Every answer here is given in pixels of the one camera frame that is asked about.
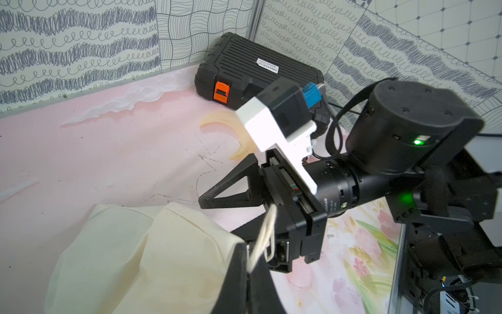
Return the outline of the black plastic tool case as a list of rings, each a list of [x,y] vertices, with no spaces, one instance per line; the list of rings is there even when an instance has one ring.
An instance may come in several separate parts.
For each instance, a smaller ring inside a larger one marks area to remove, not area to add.
[[[237,110],[280,77],[302,88],[324,82],[320,70],[228,32],[200,63],[194,83],[201,97]]]

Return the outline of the white cloth drawstring bag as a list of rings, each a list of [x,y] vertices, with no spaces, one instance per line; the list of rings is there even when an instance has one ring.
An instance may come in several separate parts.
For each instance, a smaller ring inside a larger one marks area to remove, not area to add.
[[[46,313],[210,313],[241,239],[195,209],[97,205],[50,279]]]

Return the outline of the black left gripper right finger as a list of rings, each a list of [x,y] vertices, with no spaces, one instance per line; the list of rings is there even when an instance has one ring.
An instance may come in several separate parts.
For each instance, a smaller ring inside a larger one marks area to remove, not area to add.
[[[248,274],[248,313],[286,313],[265,260],[259,260]]]

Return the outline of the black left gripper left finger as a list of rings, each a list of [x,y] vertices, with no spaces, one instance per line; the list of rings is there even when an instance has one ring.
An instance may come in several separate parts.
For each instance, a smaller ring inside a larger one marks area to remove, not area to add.
[[[247,258],[247,245],[236,244],[212,314],[247,312]]]

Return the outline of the white bag drawstring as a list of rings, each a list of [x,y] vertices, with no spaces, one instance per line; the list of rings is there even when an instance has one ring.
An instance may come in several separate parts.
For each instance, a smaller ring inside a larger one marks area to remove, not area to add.
[[[275,255],[275,223],[277,220],[277,206],[271,204],[262,222],[258,238],[249,254],[247,261],[247,273],[251,274],[257,263],[264,257],[266,262],[270,262]]]

